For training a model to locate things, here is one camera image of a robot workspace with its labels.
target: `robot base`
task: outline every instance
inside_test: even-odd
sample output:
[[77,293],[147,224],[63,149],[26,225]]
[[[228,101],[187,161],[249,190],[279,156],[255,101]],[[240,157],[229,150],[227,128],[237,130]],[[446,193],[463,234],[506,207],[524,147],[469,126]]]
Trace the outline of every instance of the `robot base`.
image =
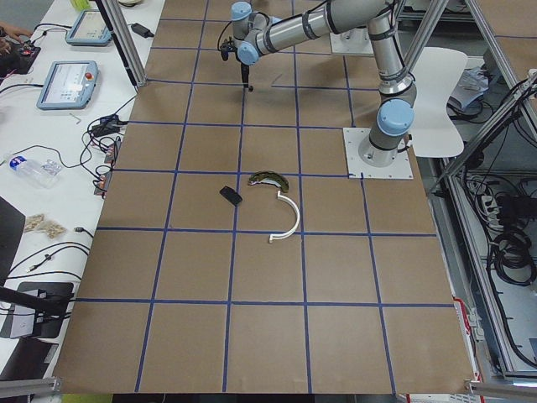
[[[365,162],[358,154],[360,143],[369,135],[369,128],[344,128],[345,153],[349,178],[365,179],[414,179],[410,167],[409,155],[406,151],[397,153],[394,162],[386,167],[378,168]],[[401,140],[399,148],[404,147]]]
[[330,33],[333,55],[355,55],[373,57],[373,47],[365,28],[351,29],[342,34]]

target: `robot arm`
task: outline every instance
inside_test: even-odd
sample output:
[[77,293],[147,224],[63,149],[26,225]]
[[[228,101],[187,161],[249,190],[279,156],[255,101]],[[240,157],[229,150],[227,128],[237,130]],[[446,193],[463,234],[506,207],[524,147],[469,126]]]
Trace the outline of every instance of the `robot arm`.
[[360,146],[361,157],[374,166],[387,166],[397,154],[400,140],[414,120],[414,80],[404,65],[392,21],[399,0],[326,0],[300,15],[284,20],[253,11],[249,3],[232,5],[233,39],[220,51],[227,59],[236,53],[242,82],[248,85],[248,68],[260,57],[323,35],[367,26],[377,62],[382,101],[377,122]]

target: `blue joint cap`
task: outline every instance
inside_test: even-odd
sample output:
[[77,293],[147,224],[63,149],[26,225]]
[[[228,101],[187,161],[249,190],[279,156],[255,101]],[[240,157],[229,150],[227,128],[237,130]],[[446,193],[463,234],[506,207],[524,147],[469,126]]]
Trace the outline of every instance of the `blue joint cap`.
[[232,21],[245,19],[252,13],[252,6],[246,2],[236,2],[232,5]]
[[259,60],[258,50],[249,42],[242,42],[237,50],[238,59],[245,65],[253,65]]
[[405,134],[414,121],[414,109],[402,99],[392,99],[382,104],[377,114],[378,128],[384,134],[398,137]]

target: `power adapter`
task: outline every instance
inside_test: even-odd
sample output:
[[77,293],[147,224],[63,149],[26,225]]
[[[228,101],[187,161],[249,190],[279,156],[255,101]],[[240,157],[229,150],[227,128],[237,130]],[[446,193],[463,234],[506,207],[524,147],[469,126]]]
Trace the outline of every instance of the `power adapter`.
[[145,28],[143,25],[134,23],[131,25],[131,29],[135,34],[140,35],[143,38],[153,38],[154,34],[151,32],[150,29]]

